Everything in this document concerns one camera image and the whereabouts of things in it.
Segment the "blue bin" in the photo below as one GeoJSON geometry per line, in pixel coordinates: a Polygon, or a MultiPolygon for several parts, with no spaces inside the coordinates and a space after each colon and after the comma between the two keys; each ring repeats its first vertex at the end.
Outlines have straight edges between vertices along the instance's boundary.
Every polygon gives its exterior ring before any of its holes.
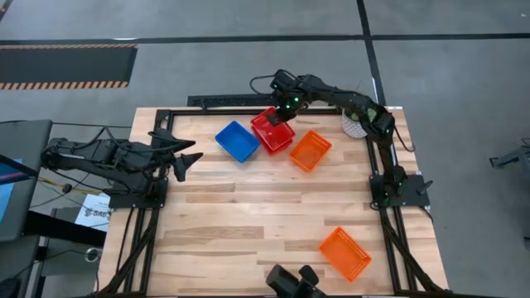
{"type": "Polygon", "coordinates": [[[244,163],[259,146],[259,140],[237,121],[232,121],[219,132],[215,140],[241,163],[244,163]]]}

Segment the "wooden tabletop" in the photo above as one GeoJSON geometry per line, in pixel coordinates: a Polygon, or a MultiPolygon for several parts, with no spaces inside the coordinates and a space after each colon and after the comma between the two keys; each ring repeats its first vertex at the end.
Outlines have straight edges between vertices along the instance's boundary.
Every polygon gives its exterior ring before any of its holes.
{"type": "MultiPolygon", "coordinates": [[[[150,143],[147,132],[152,130],[156,110],[137,110],[131,141],[150,143]]],[[[410,143],[403,111],[392,108],[391,112],[405,143],[410,143]]],[[[290,161],[288,152],[294,145],[275,156],[259,147],[249,161],[240,164],[214,136],[233,120],[250,131],[252,117],[175,118],[173,135],[196,141],[183,152],[201,151],[204,156],[188,170],[186,182],[169,176],[148,295],[269,295],[273,291],[265,284],[265,276],[277,263],[296,275],[300,267],[311,265],[320,277],[318,287],[328,295],[392,294],[379,214],[369,208],[371,169],[366,141],[344,134],[338,115],[300,115],[289,122],[296,133],[294,144],[309,129],[333,144],[313,172],[306,173],[290,161]],[[318,252],[319,244],[337,226],[372,257],[352,283],[318,252]]],[[[407,172],[416,172],[414,154],[405,151],[397,139],[395,146],[399,163],[407,172]]],[[[112,214],[99,265],[102,286],[116,270],[128,213],[120,209],[112,214]]],[[[431,220],[419,208],[402,208],[402,213],[411,253],[435,283],[447,287],[431,220]]],[[[398,252],[397,264],[402,288],[407,288],[398,252]]],[[[133,289],[139,287],[141,271],[142,266],[137,266],[133,289]]]]}

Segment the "concrete floor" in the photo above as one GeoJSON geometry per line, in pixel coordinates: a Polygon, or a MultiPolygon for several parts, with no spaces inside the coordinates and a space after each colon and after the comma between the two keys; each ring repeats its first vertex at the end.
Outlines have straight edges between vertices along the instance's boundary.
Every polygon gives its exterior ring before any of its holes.
{"type": "MultiPolygon", "coordinates": [[[[530,32],[525,0],[365,2],[372,34],[530,32]]],[[[0,40],[361,33],[350,0],[14,0],[0,22],[0,40]]],[[[374,47],[387,103],[405,108],[419,166],[435,182],[429,195],[450,288],[527,297],[530,186],[517,165],[494,170],[488,158],[530,137],[530,40],[375,41],[374,47]]],[[[249,93],[251,77],[280,67],[374,96],[362,41],[153,44],[140,46],[129,88],[2,91],[0,120],[130,125],[136,107],[249,93]]],[[[54,127],[52,135],[88,140],[96,132],[54,127]]],[[[39,188],[34,204],[52,195],[39,188]]],[[[39,210],[65,206],[74,204],[56,201],[39,210]]],[[[46,283],[44,297],[83,295],[93,281],[90,272],[58,276],[46,283]]]]}

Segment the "plastic bin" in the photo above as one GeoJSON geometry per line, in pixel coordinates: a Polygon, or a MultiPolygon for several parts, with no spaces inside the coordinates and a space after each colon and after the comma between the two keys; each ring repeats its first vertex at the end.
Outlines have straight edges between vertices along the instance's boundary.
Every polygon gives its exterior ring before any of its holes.
{"type": "Polygon", "coordinates": [[[355,280],[372,261],[341,227],[336,228],[318,249],[349,282],[355,280]]]}
{"type": "Polygon", "coordinates": [[[295,136],[295,132],[289,124],[280,123],[274,127],[268,121],[267,115],[275,112],[276,108],[270,107],[250,121],[254,134],[270,155],[289,147],[292,144],[292,138],[295,136]]]}
{"type": "Polygon", "coordinates": [[[237,161],[244,163],[259,147],[259,140],[237,121],[232,121],[215,140],[237,161]]]}
{"type": "Polygon", "coordinates": [[[315,131],[310,130],[289,153],[289,157],[304,171],[313,171],[324,155],[331,149],[331,143],[315,131]]]}

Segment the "floor mat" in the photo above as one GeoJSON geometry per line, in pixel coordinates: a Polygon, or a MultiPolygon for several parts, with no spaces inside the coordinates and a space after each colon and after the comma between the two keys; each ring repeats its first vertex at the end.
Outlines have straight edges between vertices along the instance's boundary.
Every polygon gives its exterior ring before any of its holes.
{"type": "Polygon", "coordinates": [[[138,45],[0,46],[0,89],[125,88],[138,45]]]}

